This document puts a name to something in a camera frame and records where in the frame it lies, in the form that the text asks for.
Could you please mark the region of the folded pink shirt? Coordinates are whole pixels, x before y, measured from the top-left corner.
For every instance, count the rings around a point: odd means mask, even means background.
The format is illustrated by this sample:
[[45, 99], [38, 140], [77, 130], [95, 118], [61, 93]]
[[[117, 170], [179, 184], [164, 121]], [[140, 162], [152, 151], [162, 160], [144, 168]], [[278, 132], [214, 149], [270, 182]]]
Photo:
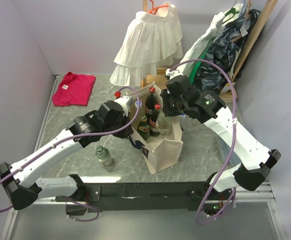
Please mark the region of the folded pink shirt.
[[94, 75], [68, 72], [52, 96], [52, 103], [56, 107], [87, 106], [95, 82]]

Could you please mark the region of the white shirt on hanger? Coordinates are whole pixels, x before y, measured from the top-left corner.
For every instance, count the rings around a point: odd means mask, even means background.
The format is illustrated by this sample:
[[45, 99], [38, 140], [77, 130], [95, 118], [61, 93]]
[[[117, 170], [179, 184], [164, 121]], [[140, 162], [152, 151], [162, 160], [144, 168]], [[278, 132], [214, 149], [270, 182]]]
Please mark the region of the white shirt on hanger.
[[202, 56], [211, 45], [212, 41], [221, 33], [223, 29], [223, 20], [225, 18], [223, 12], [213, 16], [210, 26], [206, 32], [198, 38], [198, 40], [191, 46], [191, 48], [185, 53], [181, 62], [185, 62], [191, 59], [198, 59]]

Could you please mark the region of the clear glass bottle green cap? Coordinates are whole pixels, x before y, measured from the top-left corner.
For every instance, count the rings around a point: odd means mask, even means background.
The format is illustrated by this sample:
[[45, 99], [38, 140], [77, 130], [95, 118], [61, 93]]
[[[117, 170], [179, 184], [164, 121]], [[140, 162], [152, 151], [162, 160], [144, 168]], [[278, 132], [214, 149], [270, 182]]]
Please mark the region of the clear glass bottle green cap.
[[102, 167], [109, 168], [113, 164], [113, 158], [109, 150], [101, 145], [96, 147], [95, 156]]
[[170, 116], [166, 117], [164, 112], [161, 111], [158, 114], [156, 121], [158, 132], [160, 134], [167, 133], [171, 129], [173, 121], [174, 121], [173, 117]]

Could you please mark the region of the wooden clothes rack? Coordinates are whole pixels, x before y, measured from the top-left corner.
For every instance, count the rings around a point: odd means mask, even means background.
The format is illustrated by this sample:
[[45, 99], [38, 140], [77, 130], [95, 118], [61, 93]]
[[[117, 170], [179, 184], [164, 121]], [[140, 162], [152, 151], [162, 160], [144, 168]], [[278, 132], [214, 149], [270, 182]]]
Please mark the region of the wooden clothes rack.
[[[251, 12], [250, 7], [252, 3], [250, 3], [250, 0], [247, 1], [248, 3], [246, 4], [247, 9], [246, 14], [245, 14], [245, 23], [248, 22], [248, 20], [252, 19], [253, 14], [252, 13], [247, 13], [248, 10]], [[262, 11], [260, 12], [260, 15], [258, 18], [255, 17], [256, 22], [251, 27], [251, 30], [245, 30], [247, 32], [244, 32], [244, 24], [242, 24], [242, 27], [240, 28], [240, 33], [238, 36], [231, 37], [231, 39], [228, 41], [231, 43], [233, 46], [234, 44], [236, 46], [239, 46], [239, 44], [242, 44], [242, 47], [240, 47], [238, 50], [236, 50], [235, 53], [235, 58], [232, 61], [232, 64], [230, 65], [231, 69], [228, 71], [228, 76], [231, 79], [233, 88], [235, 85], [235, 80], [236, 78], [239, 78], [240, 72], [245, 64], [245, 61], [253, 48], [255, 42], [257, 41], [260, 33], [262, 32], [266, 22], [269, 19], [270, 14], [272, 13], [273, 9], [275, 8], [277, 4], [277, 0], [267, 0]], [[146, 87], [152, 84], [152, 81], [159, 86], [160, 88], [164, 88], [164, 84], [166, 83], [164, 74], [165, 70], [167, 68], [161, 67], [157, 70], [157, 76], [152, 76], [150, 74], [147, 75], [146, 78], [141, 80], [140, 86], [141, 87]], [[226, 103], [233, 103], [233, 94], [230, 90], [230, 85], [229, 83], [225, 83], [225, 85], [220, 86], [217, 89], [218, 93], [221, 96], [221, 99], [226, 102]]]

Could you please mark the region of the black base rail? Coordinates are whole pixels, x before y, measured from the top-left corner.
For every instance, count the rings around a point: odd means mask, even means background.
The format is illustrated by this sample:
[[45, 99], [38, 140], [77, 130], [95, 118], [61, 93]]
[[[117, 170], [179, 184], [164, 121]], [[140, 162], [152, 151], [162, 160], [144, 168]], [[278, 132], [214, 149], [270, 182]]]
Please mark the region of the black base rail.
[[204, 181], [86, 183], [77, 201], [100, 212], [198, 209], [209, 186]]

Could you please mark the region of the green glass bottle labelled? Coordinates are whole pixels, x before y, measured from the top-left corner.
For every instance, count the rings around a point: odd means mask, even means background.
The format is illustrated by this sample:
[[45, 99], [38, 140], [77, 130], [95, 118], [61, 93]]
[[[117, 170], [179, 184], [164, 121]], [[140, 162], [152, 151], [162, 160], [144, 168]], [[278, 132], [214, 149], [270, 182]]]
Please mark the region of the green glass bottle labelled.
[[148, 123], [148, 118], [146, 115], [143, 115], [140, 119], [140, 122], [137, 126], [137, 132], [139, 135], [146, 141], [150, 137], [150, 125]]

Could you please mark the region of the small cola bottle red cap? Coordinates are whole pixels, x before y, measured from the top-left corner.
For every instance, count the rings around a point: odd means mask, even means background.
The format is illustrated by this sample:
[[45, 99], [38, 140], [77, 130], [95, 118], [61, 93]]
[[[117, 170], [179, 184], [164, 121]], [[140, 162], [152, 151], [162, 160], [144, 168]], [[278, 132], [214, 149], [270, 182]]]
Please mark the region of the small cola bottle red cap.
[[160, 132], [157, 127], [157, 119], [158, 119], [160, 111], [161, 111], [161, 105], [159, 103], [155, 104], [154, 110], [149, 120], [150, 135], [152, 137], [158, 137], [160, 135]]

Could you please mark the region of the beige canvas tote bag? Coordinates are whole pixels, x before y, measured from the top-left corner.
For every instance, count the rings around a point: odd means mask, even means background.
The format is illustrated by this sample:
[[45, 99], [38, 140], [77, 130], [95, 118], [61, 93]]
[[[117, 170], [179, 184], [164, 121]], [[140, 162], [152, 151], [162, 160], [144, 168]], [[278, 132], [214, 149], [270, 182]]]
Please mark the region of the beige canvas tote bag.
[[133, 134], [131, 135], [132, 143], [135, 144], [137, 148], [141, 149], [149, 172], [153, 175], [178, 164], [183, 148], [183, 133], [179, 118], [177, 116], [172, 118], [171, 127], [167, 132], [156, 137], [151, 136], [149, 139], [144, 140], [138, 133], [137, 127], [141, 121], [141, 117], [146, 113], [145, 107], [142, 106], [141, 110], [136, 113], [136, 94], [130, 92], [127, 95], [131, 96], [133, 99], [133, 102], [130, 104], [130, 114], [132, 117], [136, 116], [136, 119], [131, 124], [133, 129]]

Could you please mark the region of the large cola bottle red cap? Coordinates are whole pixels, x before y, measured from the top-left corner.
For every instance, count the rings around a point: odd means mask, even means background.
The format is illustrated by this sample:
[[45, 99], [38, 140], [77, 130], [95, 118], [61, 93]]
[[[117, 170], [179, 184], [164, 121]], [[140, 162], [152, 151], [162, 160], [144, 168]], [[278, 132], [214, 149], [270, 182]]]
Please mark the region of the large cola bottle red cap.
[[158, 101], [156, 98], [156, 88], [152, 86], [149, 88], [149, 95], [145, 101], [145, 115], [148, 119], [150, 119], [151, 115], [153, 114], [155, 105], [157, 103]]

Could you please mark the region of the orange clothes hanger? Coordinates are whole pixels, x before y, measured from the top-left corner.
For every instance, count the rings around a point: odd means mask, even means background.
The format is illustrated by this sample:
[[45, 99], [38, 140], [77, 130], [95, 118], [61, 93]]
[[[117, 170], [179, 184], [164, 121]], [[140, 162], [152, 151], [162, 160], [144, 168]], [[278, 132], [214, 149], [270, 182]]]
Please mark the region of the orange clothes hanger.
[[159, 5], [159, 6], [155, 6], [155, 3], [153, 0], [149, 0], [151, 2], [151, 9], [150, 10], [147, 10], [148, 13], [150, 14], [153, 14], [155, 15], [159, 9], [162, 9], [162, 8], [168, 8], [169, 5], [168, 4], [164, 4], [164, 5]]

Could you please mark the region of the green garment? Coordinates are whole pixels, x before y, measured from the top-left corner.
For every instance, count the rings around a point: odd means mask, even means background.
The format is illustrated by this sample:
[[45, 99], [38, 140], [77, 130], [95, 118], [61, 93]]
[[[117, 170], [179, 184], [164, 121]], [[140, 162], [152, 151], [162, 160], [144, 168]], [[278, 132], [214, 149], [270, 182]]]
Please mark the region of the green garment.
[[[207, 50], [205, 50], [200, 56], [199, 56], [199, 59], [204, 59], [205, 58], [205, 56], [206, 56], [206, 53], [207, 53]], [[191, 71], [191, 73], [190, 73], [190, 75], [189, 75], [189, 80], [190, 80], [190, 82], [193, 84], [194, 83], [194, 80], [195, 80], [195, 77], [196, 77], [196, 73], [197, 73], [197, 71], [198, 71], [198, 69], [200, 68], [200, 66], [201, 66], [201, 62], [200, 61], [198, 61], [198, 62], [196, 62], [195, 63], [195, 65], [193, 66], [193, 68], [192, 68], [192, 71]]]

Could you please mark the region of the white ruffled dress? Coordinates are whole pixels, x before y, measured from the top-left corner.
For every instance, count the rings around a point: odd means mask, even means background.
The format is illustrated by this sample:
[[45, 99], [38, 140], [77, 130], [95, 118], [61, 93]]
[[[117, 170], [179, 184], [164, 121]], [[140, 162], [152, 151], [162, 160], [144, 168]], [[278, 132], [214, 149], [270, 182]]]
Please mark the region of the white ruffled dress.
[[183, 57], [182, 27], [175, 5], [158, 9], [156, 14], [138, 11], [129, 24], [114, 62], [110, 82], [116, 86], [137, 87], [148, 74]]

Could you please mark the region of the dark blue patterned garment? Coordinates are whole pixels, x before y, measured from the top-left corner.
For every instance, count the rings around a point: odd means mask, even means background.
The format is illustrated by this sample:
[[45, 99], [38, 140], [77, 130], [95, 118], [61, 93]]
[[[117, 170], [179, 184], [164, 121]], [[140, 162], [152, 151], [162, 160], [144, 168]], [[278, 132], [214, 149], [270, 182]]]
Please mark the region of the dark blue patterned garment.
[[[231, 64], [235, 58], [235, 51], [238, 51], [240, 47], [242, 47], [242, 43], [237, 46], [234, 46], [228, 42], [232, 37], [236, 37], [240, 34], [240, 29], [242, 25], [244, 25], [244, 32], [247, 34], [246, 30], [251, 30], [253, 25], [256, 23], [261, 11], [257, 9], [251, 9], [253, 17], [248, 22], [245, 23], [245, 15], [243, 12], [237, 19], [234, 19], [227, 23], [221, 33], [213, 40], [212, 44], [208, 48], [206, 55], [204, 57], [205, 60], [213, 62], [218, 65], [223, 71], [228, 73], [231, 69]], [[193, 84], [199, 89], [201, 92], [206, 90], [217, 91], [219, 87], [221, 87], [227, 80], [217, 70], [215, 67], [202, 62], [202, 66], [197, 71], [197, 76], [194, 79]]]

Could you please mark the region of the green clothes hanger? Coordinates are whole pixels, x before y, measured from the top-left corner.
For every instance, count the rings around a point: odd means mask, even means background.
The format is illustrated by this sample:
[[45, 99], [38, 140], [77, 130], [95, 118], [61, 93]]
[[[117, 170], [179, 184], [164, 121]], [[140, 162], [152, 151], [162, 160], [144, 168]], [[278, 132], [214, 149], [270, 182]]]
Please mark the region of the green clothes hanger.
[[238, 13], [239, 11], [237, 11], [235, 7], [232, 7], [225, 13], [225, 18], [222, 23], [225, 24], [226, 22], [230, 21]]

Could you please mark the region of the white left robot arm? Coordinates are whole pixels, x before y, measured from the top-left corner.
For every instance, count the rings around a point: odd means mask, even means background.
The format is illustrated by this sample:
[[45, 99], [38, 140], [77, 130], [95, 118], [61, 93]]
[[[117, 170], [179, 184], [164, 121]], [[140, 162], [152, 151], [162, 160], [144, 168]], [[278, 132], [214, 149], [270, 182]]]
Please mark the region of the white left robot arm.
[[0, 179], [12, 207], [22, 210], [48, 197], [85, 200], [87, 187], [77, 174], [63, 178], [43, 178], [42, 175], [69, 155], [98, 142], [102, 136], [124, 139], [131, 135], [133, 129], [127, 124], [132, 101], [128, 96], [108, 100], [99, 109], [75, 117], [55, 138], [30, 156], [13, 164], [0, 164]]

